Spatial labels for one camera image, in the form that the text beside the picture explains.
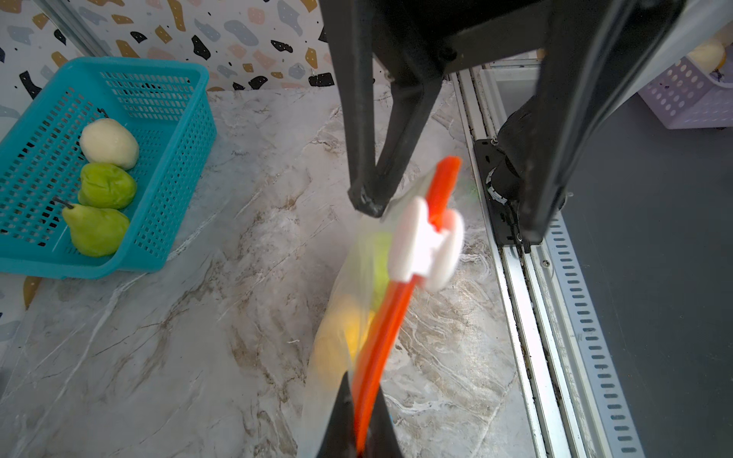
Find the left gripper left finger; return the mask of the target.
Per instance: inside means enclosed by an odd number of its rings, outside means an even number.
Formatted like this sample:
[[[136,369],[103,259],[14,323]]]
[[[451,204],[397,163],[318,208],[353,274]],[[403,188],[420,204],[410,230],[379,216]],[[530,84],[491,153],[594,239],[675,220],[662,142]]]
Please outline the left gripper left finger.
[[[354,403],[349,374],[344,373],[317,458],[356,458]]]

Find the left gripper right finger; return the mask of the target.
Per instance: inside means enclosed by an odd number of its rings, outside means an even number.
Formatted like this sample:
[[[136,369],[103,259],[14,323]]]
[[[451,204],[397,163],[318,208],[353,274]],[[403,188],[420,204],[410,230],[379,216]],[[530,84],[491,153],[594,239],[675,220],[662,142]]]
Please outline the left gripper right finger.
[[[403,458],[383,394],[378,394],[374,403],[364,456],[367,458]]]

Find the clear red zip-top bag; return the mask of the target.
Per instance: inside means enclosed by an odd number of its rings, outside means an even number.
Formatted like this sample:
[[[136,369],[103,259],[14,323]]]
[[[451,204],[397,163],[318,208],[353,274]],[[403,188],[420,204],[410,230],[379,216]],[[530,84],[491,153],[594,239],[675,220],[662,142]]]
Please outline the clear red zip-top bag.
[[[434,293],[444,288],[457,267],[464,244],[465,223],[461,214],[450,208],[449,201],[461,168],[462,161],[457,156],[443,158],[427,175],[414,181],[402,196],[392,200],[381,219],[368,219],[357,234],[331,290],[328,305],[335,297],[347,294],[355,296],[371,310],[372,234],[391,233],[387,263],[389,286],[380,309],[373,311],[375,316],[356,365],[347,371],[354,403],[357,457],[365,457],[374,403],[378,394],[384,395],[381,379],[413,292],[422,289]],[[332,391],[317,389],[309,368],[308,363],[297,439],[300,457],[316,457],[339,390],[339,387]]]

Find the green pear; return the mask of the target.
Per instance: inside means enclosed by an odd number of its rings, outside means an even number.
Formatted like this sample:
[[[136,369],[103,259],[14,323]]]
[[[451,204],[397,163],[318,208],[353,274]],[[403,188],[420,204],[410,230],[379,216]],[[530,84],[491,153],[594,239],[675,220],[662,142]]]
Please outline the green pear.
[[[118,251],[130,226],[130,220],[116,209],[96,208],[54,198],[62,206],[76,250],[87,257],[102,258]]]

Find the green apple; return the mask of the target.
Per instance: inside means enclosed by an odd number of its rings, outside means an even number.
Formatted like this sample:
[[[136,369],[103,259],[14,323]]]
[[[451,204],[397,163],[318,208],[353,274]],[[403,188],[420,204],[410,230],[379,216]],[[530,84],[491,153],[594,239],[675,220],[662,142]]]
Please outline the green apple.
[[[120,210],[137,194],[137,183],[120,167],[110,163],[87,163],[80,172],[78,202],[96,208]]]

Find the beige round fruit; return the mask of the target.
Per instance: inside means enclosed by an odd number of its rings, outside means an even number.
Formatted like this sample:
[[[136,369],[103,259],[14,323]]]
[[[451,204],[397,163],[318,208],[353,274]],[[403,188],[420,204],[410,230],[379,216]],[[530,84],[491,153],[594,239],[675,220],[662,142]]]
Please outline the beige round fruit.
[[[99,118],[88,124],[81,133],[79,145],[86,160],[91,163],[113,164],[130,170],[139,160],[139,143],[119,122]]]

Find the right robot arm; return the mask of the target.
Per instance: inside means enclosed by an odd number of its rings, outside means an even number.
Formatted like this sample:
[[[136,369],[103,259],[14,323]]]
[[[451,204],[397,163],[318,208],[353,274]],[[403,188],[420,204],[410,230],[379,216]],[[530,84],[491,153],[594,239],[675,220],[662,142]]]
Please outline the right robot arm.
[[[380,217],[448,74],[543,50],[534,95],[496,137],[490,183],[513,242],[540,244],[591,133],[672,31],[681,1],[325,1],[349,199]]]

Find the yellow lemon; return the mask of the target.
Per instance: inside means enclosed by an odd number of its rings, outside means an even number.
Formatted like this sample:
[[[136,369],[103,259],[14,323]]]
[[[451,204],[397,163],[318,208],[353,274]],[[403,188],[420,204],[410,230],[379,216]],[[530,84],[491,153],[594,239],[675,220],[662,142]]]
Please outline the yellow lemon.
[[[338,389],[344,374],[356,365],[374,316],[352,295],[337,296],[329,303],[309,362],[317,389]]]

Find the green lime fruit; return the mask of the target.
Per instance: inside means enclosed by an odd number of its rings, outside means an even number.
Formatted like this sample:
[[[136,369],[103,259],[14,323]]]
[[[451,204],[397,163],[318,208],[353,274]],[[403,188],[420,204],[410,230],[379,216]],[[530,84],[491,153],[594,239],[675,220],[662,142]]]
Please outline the green lime fruit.
[[[370,249],[373,265],[373,290],[371,310],[376,312],[384,301],[387,287],[389,286],[389,250],[391,249],[392,236],[389,232],[372,234]]]

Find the lilac perforated basket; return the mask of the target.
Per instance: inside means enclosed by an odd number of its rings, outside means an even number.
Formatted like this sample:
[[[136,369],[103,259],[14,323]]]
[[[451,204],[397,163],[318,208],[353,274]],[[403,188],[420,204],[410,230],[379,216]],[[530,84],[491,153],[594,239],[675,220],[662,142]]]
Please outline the lilac perforated basket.
[[[732,40],[712,38],[646,84],[639,96],[669,130],[732,126]]]

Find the teal plastic basket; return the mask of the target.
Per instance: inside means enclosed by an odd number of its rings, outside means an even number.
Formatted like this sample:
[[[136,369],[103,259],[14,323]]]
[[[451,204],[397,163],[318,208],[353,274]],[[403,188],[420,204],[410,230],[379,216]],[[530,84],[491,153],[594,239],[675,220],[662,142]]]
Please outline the teal plastic basket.
[[[215,141],[204,67],[82,57],[1,143],[1,269],[97,279],[163,267]]]

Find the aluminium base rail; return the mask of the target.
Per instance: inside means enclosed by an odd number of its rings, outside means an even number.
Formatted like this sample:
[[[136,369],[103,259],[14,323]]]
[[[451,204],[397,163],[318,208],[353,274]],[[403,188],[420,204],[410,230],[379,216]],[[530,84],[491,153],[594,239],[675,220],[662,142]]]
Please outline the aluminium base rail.
[[[541,244],[518,242],[510,209],[491,185],[496,137],[533,93],[538,52],[452,75],[496,267],[525,410],[538,457],[640,457],[580,262],[561,216]]]

